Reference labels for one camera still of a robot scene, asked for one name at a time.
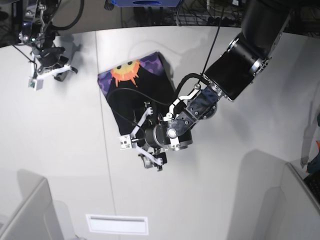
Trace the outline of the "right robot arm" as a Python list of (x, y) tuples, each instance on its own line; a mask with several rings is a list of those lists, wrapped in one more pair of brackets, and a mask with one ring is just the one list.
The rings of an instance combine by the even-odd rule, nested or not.
[(28, 0), (19, 39), (22, 45), (31, 47), (31, 77), (37, 79), (52, 75), (56, 80), (65, 72), (77, 73), (69, 59), (64, 56), (65, 48), (55, 46), (58, 31), (72, 28), (80, 20), (85, 2), (79, 2), (77, 16), (67, 26), (53, 25), (53, 19), (61, 5), (60, 0)]

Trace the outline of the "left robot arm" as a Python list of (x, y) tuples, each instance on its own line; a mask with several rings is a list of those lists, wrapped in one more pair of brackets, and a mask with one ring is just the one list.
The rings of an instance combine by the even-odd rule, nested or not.
[(288, 23), (296, 0), (251, 0), (240, 33), (226, 51), (201, 74), (186, 75), (167, 104), (166, 114), (156, 112), (156, 101), (146, 103), (138, 122), (147, 124), (144, 146), (134, 144), (146, 169), (162, 170), (166, 151), (192, 144), (192, 128), (210, 119), (221, 98), (234, 101), (268, 65), (271, 54)]

